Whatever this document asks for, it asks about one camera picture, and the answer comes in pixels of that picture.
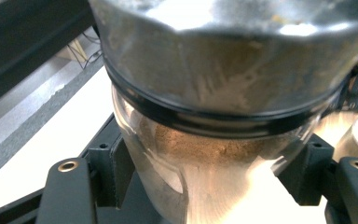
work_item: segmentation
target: gray surface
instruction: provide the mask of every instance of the gray surface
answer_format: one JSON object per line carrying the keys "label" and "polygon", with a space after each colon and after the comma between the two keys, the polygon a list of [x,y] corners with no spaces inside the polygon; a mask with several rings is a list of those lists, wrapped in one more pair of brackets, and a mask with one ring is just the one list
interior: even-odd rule
{"label": "gray surface", "polygon": [[68,60],[54,57],[36,69],[13,90],[5,94],[0,99],[0,119],[44,82],[48,81],[52,74],[58,73],[69,62]]}
{"label": "gray surface", "polygon": [[65,103],[103,66],[103,58],[78,74],[68,85],[57,91],[40,109],[0,144],[0,168],[10,160],[22,146],[56,114]]}

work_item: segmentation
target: clear glass container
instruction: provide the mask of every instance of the clear glass container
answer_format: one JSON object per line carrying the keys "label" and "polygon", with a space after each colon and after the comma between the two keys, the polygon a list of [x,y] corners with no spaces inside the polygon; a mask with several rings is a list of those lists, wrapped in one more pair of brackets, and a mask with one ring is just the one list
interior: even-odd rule
{"label": "clear glass container", "polygon": [[115,115],[145,191],[171,223],[243,223],[249,190],[267,165],[279,172],[317,122],[259,139],[218,139],[176,131],[145,117],[113,89]]}

